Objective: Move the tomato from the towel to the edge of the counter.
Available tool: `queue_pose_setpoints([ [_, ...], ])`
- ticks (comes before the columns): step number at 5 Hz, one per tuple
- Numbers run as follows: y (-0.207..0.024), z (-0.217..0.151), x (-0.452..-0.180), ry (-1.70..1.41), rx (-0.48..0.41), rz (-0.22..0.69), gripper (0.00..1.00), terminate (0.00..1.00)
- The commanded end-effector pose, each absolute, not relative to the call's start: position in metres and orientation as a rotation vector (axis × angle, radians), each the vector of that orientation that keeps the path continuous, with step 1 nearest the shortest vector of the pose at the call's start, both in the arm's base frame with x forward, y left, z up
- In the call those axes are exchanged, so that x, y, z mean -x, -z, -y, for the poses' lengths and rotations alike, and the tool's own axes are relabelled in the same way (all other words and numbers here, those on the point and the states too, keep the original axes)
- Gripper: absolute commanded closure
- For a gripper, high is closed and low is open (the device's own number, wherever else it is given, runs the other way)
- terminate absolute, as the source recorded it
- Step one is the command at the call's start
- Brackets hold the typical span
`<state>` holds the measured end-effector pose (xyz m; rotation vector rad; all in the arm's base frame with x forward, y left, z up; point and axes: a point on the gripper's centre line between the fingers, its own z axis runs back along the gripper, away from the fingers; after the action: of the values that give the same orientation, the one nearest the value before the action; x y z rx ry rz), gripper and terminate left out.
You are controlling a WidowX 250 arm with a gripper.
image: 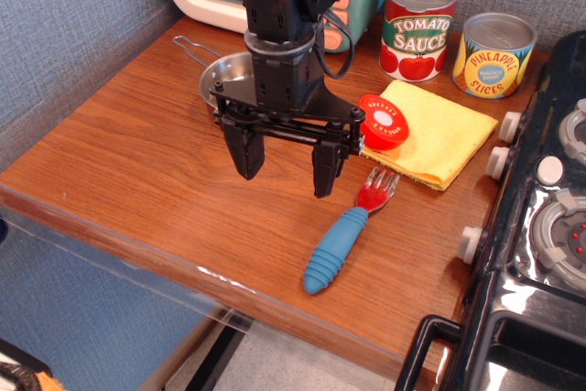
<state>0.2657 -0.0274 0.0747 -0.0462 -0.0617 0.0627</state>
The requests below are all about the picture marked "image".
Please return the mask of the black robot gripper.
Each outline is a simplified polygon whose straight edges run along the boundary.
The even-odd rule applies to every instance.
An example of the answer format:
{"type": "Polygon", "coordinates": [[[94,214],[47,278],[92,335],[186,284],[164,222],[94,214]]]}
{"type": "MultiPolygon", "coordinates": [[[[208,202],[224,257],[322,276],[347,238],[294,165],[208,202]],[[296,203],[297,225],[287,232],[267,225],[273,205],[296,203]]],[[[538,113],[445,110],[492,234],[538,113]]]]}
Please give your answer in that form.
{"type": "Polygon", "coordinates": [[[313,147],[314,195],[331,195],[349,155],[360,155],[364,111],[325,84],[320,56],[310,43],[297,48],[250,43],[253,78],[216,82],[215,121],[237,172],[253,179],[265,161],[264,136],[313,147]]]}

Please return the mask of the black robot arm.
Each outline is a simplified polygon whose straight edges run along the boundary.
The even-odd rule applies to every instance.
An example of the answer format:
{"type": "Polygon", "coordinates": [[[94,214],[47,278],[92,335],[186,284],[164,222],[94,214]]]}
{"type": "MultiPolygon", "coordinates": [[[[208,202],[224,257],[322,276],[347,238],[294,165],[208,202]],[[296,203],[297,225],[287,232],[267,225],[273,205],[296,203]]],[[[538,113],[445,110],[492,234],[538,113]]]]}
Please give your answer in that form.
{"type": "Polygon", "coordinates": [[[252,61],[246,80],[210,86],[220,125],[237,172],[252,179],[265,161],[266,136],[312,147],[314,194],[331,194],[344,161],[364,145],[365,113],[333,94],[327,77],[341,78],[349,57],[333,73],[324,54],[324,20],[337,27],[337,0],[243,0],[248,28],[244,42],[252,61]]]}

